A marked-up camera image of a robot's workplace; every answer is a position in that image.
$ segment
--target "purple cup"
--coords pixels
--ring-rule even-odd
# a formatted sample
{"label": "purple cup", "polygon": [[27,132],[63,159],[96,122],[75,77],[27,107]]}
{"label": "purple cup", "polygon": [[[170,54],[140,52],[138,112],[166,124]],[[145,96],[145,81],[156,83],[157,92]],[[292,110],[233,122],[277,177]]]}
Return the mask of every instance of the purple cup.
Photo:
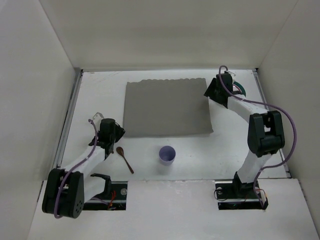
{"label": "purple cup", "polygon": [[163,165],[171,165],[176,157],[176,151],[172,146],[163,146],[159,151],[160,161]]}

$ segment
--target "brown spoon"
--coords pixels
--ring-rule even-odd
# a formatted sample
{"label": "brown spoon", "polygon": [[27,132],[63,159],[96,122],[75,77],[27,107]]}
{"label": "brown spoon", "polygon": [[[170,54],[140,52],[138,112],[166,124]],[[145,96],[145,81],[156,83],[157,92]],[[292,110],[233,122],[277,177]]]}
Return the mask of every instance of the brown spoon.
{"label": "brown spoon", "polygon": [[125,163],[126,163],[126,165],[128,166],[130,172],[131,172],[132,174],[134,174],[134,173],[135,173],[134,170],[132,169],[132,167],[129,165],[127,159],[125,158],[124,149],[123,149],[122,147],[118,146],[118,147],[116,148],[116,152],[117,152],[121,157],[123,157],[123,159],[125,160]]}

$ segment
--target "wall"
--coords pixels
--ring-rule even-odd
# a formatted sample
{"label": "wall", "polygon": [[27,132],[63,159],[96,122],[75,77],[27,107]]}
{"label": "wall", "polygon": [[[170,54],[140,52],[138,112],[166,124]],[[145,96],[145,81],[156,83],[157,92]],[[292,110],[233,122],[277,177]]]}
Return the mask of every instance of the wall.
{"label": "wall", "polygon": [[[299,178],[313,220],[320,233],[320,1],[299,0],[259,68],[267,101],[285,108],[298,134],[289,162],[292,176]],[[292,129],[285,122],[288,153]]]}
{"label": "wall", "polygon": [[38,0],[0,1],[0,233],[23,240],[62,129],[74,69]]}
{"label": "wall", "polygon": [[40,0],[73,66],[260,66],[297,0]]}

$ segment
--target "gray placemat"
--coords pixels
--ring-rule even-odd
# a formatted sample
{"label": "gray placemat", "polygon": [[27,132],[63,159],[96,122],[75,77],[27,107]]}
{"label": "gray placemat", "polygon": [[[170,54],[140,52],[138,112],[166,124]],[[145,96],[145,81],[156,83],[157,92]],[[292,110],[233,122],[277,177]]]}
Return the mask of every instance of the gray placemat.
{"label": "gray placemat", "polygon": [[213,132],[204,78],[128,82],[125,137],[171,137]]}

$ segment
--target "table surface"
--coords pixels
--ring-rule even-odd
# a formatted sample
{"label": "table surface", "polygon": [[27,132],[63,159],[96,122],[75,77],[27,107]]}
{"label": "table surface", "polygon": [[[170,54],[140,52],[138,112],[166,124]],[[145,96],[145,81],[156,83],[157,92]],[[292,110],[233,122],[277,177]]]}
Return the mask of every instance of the table surface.
{"label": "table surface", "polygon": [[125,211],[82,211],[55,219],[41,210],[28,240],[319,240],[297,179],[261,179],[269,206],[219,210],[212,180],[128,182]]}
{"label": "table surface", "polygon": [[[262,101],[252,70],[231,70],[234,79],[243,85],[247,98]],[[96,112],[105,118],[123,123],[127,82],[143,79],[205,78],[207,86],[218,73],[217,69],[182,69],[151,71],[85,72],[76,101],[70,131],[61,166],[75,160],[87,148],[94,136],[88,119]],[[201,180],[232,179],[242,166],[249,148],[247,145],[248,124],[236,113],[209,100],[213,133],[186,137],[125,138],[121,146],[134,170],[131,174],[125,161],[111,154],[93,171],[110,175],[113,181],[128,180]],[[159,161],[161,147],[170,145],[176,150],[174,163],[167,167]],[[282,161],[278,152],[267,165]],[[261,178],[286,178],[283,166],[266,169]]]}

